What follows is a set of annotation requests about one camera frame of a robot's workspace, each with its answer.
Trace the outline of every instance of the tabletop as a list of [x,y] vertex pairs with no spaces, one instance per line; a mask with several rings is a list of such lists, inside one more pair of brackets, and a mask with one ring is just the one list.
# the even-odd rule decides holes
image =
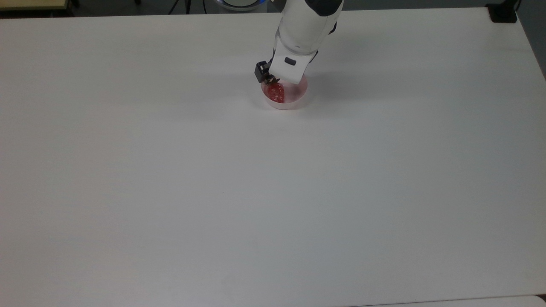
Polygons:
[[546,293],[546,82],[485,8],[344,11],[306,106],[280,14],[0,20],[1,306]]

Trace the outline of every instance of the red strawberry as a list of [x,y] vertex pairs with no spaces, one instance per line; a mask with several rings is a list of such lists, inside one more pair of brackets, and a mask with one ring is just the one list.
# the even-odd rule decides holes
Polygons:
[[268,85],[268,97],[274,102],[284,103],[284,87],[278,82]]

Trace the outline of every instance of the plastic bowl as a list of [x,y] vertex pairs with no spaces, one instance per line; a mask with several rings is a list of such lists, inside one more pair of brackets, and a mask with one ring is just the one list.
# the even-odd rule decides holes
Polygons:
[[307,91],[307,78],[303,76],[299,84],[290,83],[284,80],[279,81],[284,87],[284,103],[278,103],[269,99],[267,85],[262,83],[262,93],[265,101],[275,109],[289,110],[302,105],[305,92]]

